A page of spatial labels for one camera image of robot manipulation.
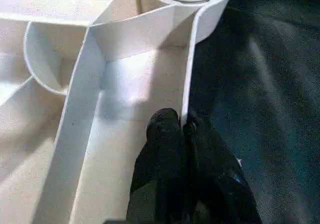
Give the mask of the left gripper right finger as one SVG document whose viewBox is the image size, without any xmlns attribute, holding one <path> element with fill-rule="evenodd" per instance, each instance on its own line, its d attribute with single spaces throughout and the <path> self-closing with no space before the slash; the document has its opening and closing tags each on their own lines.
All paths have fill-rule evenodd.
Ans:
<svg viewBox="0 0 320 224">
<path fill-rule="evenodd" d="M 194 111 L 184 125 L 196 209 L 202 222 L 261 223 L 242 167 L 210 121 Z"/>
</svg>

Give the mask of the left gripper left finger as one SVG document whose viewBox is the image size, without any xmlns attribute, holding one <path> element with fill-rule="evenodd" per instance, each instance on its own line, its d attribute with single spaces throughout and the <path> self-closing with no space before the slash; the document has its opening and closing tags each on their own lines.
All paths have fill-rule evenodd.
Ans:
<svg viewBox="0 0 320 224">
<path fill-rule="evenodd" d="M 126 219 L 129 223 L 185 220 L 187 152 L 177 112 L 156 111 L 134 164 Z"/>
</svg>

